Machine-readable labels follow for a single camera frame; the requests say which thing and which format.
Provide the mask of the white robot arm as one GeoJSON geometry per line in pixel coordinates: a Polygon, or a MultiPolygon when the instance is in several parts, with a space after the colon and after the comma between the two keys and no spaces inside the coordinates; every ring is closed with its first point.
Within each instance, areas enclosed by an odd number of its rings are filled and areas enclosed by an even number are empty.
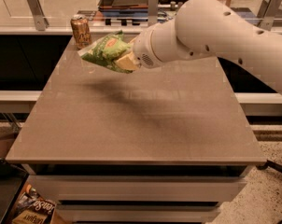
{"type": "Polygon", "coordinates": [[[218,0],[189,0],[176,16],[144,30],[116,66],[133,71],[216,56],[282,95],[282,35],[256,27],[218,0]]]}

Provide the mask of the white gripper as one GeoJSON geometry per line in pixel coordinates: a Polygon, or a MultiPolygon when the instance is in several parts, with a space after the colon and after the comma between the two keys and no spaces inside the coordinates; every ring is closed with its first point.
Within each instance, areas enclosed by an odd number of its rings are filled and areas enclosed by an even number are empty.
{"type": "Polygon", "coordinates": [[[150,26],[135,38],[133,51],[118,58],[115,61],[117,67],[123,70],[135,71],[141,65],[148,69],[157,68],[162,65],[162,62],[156,57],[151,46],[151,37],[154,28],[155,26],[150,26]]]}

